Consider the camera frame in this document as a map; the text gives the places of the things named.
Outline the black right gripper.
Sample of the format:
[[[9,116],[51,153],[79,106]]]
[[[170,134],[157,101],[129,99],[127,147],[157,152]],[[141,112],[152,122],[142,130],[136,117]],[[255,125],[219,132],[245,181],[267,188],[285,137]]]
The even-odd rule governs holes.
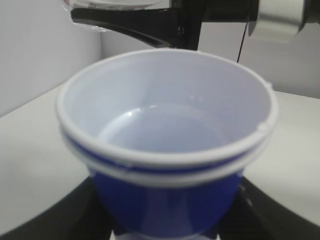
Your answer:
[[[202,23],[248,23],[258,18],[258,0],[176,0],[179,9],[176,49],[197,50]]]

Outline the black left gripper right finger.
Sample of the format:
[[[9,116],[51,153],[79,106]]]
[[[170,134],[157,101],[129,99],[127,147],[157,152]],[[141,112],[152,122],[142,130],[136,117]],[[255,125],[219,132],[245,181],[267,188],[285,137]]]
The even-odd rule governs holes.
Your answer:
[[[221,240],[318,240],[320,227],[282,206],[247,178],[218,226]]]

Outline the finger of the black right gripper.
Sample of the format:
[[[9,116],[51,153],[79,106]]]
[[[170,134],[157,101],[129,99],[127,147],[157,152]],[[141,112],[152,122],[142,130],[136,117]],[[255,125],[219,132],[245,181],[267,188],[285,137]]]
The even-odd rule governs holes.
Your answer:
[[[75,8],[70,16],[75,24],[112,30],[154,48],[178,48],[182,44],[176,8],[132,11]]]

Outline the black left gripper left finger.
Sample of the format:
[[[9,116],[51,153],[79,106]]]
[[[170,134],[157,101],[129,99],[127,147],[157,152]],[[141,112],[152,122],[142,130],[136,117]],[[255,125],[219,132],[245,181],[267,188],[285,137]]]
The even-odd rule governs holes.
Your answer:
[[[0,236],[2,240],[108,240],[113,221],[91,178],[54,206]]]

